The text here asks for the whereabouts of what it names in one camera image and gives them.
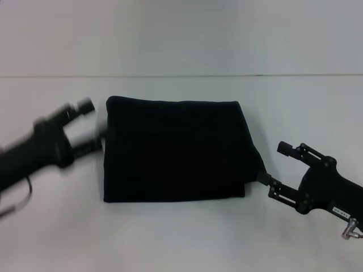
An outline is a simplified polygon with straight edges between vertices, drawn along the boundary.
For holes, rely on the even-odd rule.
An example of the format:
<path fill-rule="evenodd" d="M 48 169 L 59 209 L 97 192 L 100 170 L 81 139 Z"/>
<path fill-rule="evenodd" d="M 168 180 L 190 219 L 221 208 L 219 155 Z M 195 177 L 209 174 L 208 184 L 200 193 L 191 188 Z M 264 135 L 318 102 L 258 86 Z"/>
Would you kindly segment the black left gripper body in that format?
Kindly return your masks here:
<path fill-rule="evenodd" d="M 44 167 L 73 164 L 73 148 L 63 130 L 73 119 L 74 113 L 38 119 L 29 137 L 6 149 L 1 155 L 1 191 Z"/>

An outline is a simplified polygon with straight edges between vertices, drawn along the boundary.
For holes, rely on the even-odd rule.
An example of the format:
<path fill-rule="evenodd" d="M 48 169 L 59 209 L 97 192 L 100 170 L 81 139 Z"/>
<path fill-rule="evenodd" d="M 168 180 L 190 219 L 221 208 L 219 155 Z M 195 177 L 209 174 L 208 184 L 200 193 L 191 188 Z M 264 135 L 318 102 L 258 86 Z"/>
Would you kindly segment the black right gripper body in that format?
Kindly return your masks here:
<path fill-rule="evenodd" d="M 362 187 L 345 179 L 337 171 L 337 161 L 326 156 L 307 170 L 298 188 L 296 210 L 308 214 L 321 209 L 348 222 L 362 225 Z"/>

